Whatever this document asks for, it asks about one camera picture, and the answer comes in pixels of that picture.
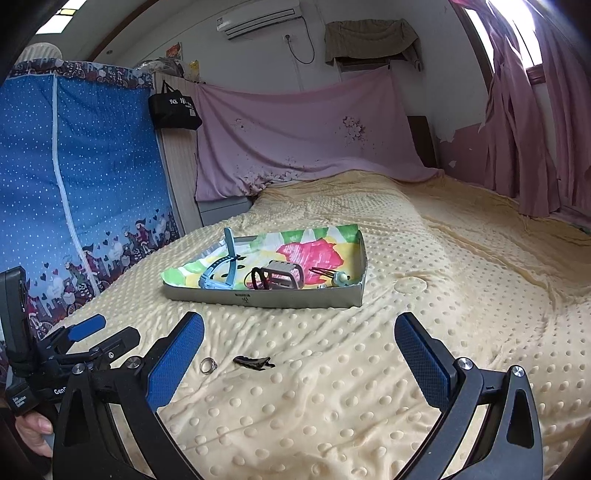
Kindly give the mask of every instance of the cartoon print fabric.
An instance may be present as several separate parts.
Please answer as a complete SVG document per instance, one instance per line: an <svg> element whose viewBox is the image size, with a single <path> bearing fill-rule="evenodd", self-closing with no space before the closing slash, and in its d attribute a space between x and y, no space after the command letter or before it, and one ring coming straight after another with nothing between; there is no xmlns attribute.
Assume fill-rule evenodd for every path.
<svg viewBox="0 0 591 480"><path fill-rule="evenodd" d="M48 73L55 73L69 79L74 78L131 89L154 88L154 77L151 73L90 61L26 60L17 63L8 74L8 77L14 78L22 75L44 75Z"/></svg>
<svg viewBox="0 0 591 480"><path fill-rule="evenodd" d="M94 298L90 275L100 293L178 238L149 95L53 75L0 88L0 271L27 271L26 310L39 338ZM56 165L90 271L68 229Z"/></svg>

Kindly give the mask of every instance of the hand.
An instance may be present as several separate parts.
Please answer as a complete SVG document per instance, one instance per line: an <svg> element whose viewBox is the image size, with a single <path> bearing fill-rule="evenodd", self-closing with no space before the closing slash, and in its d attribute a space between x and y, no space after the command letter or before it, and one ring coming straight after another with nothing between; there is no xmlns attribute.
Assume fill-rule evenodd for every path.
<svg viewBox="0 0 591 480"><path fill-rule="evenodd" d="M22 441L33 452L45 457L53 456L53 451L41 436L53 433L53 426L47 418L39 412L31 411L22 417L17 417L15 426Z"/></svg>

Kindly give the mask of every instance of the black hair clip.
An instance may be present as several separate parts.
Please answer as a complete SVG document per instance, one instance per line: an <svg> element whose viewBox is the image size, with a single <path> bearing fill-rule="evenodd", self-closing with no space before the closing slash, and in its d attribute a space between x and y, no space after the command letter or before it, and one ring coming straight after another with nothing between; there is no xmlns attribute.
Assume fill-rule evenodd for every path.
<svg viewBox="0 0 591 480"><path fill-rule="evenodd" d="M264 370L265 367L275 368L275 364L270 363L271 357L265 358L248 358L247 356L238 355L234 357L234 363L241 367L250 368L251 370Z"/></svg>

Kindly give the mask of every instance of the blue gripper pad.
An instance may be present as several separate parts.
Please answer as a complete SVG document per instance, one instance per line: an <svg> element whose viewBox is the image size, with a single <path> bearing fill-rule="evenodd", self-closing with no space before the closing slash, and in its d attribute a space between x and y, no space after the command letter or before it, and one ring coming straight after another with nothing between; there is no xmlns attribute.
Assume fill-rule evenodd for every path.
<svg viewBox="0 0 591 480"><path fill-rule="evenodd" d="M422 334L419 334L418 328L413 323L418 324L423 331ZM446 368L428 345L429 341L436 340L429 336L412 313L403 313L398 316L394 324L394 339L427 403L442 411L445 410L449 405L452 382ZM453 361L451 354L449 352L447 354Z"/></svg>
<svg viewBox="0 0 591 480"><path fill-rule="evenodd" d="M201 315L194 313L173 339L148 377L146 400L152 411L170 403L205 336Z"/></svg>
<svg viewBox="0 0 591 480"><path fill-rule="evenodd" d="M68 340L72 342L80 342L93 333L105 328L106 324L107 321L102 315L90 317L89 319L84 320L84 322L80 322L77 325L70 327L70 331L68 332Z"/></svg>

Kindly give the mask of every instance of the bed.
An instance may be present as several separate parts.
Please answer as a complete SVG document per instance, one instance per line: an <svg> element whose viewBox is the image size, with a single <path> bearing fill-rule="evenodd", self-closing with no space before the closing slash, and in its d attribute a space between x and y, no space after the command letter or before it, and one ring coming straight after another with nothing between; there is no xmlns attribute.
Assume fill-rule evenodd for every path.
<svg viewBox="0 0 591 480"><path fill-rule="evenodd" d="M361 308L269 310L162 294L159 273L217 241L224 226L253 235L347 223L359 225L369 259ZM394 343L396 316L411 311L455 356L525 368L549 476L591 417L590 286L591 237L565 223L527 219L512 201L448 177L410 185L350 171L266 189L248 213L153 253L65 322L101 313L102 337L133 325L141 355L185 312L203 316L203 345L160 416L205 478L386 480L439 414ZM270 356L277 367L240 368L236 355ZM199 371L207 356L219 364L211 376ZM129 433L124 441L140 466ZM462 444L450 471L469 451Z"/></svg>

